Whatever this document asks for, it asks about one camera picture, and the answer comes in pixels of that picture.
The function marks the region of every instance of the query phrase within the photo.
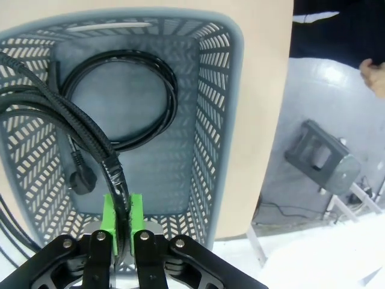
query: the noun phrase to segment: person's hand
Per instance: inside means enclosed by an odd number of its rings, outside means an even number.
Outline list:
[[[385,98],[385,62],[376,66],[371,59],[366,59],[362,61],[360,70],[365,84],[379,98]]]

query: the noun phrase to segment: basket mesh wall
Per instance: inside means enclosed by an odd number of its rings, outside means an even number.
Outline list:
[[[109,28],[71,32],[77,26],[121,22],[148,22],[143,28]],[[231,38],[219,23],[192,19],[99,19],[42,28],[4,39],[0,49],[22,60],[42,80],[47,78],[50,52],[56,42],[78,37],[116,34],[189,36],[200,45],[199,96],[189,208],[184,214],[146,216],[160,223],[167,238],[187,234],[205,244],[215,199],[216,175],[223,131],[224,110],[229,91]],[[0,87],[27,84],[28,79],[0,66]],[[33,220],[37,235],[48,243],[60,234],[81,236],[85,224],[98,215],[78,213],[64,182],[55,128],[32,117],[14,117],[3,122],[1,135],[8,149],[4,162],[14,173],[24,209]]]

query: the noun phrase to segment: gray plastic basket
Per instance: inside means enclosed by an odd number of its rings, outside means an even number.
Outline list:
[[[122,153],[120,161],[130,191],[143,194],[147,220],[160,223],[167,238],[187,234],[212,246],[243,55],[242,34],[233,21],[194,10],[89,11],[4,31],[0,49],[43,80],[52,60],[61,62],[63,80],[86,58],[114,49],[146,51],[166,61],[179,85],[177,117],[166,132]],[[28,83],[2,66],[0,73],[1,87]],[[116,63],[89,74],[73,102],[117,139],[152,122],[164,108],[163,94],[162,82],[146,68]],[[14,117],[1,126],[1,137],[14,195],[41,244],[60,234],[80,237],[87,223],[100,219],[108,192],[102,175],[84,154],[98,175],[97,187],[84,196],[69,190],[73,164],[62,132],[40,119]]]

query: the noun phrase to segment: beige board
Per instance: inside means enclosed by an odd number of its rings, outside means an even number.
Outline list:
[[[246,233],[273,144],[288,67],[292,0],[13,0],[0,9],[0,30],[76,11],[115,7],[176,7],[230,16],[245,39],[241,89],[216,237]],[[0,189],[25,226],[0,165]]]

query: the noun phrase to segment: screw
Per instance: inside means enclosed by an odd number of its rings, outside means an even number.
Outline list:
[[[175,245],[178,248],[183,248],[185,246],[185,242],[183,240],[181,240],[181,239],[178,239],[178,240],[176,240]]]
[[[65,239],[63,242],[63,247],[68,249],[71,246],[72,246],[72,240],[71,239]]]
[[[103,232],[99,232],[99,233],[97,233],[96,238],[97,238],[99,241],[103,241],[104,239],[106,239],[106,234],[103,233]]]
[[[150,235],[149,233],[147,232],[143,232],[142,234],[140,234],[140,238],[143,240],[143,241],[146,241],[150,238]]]

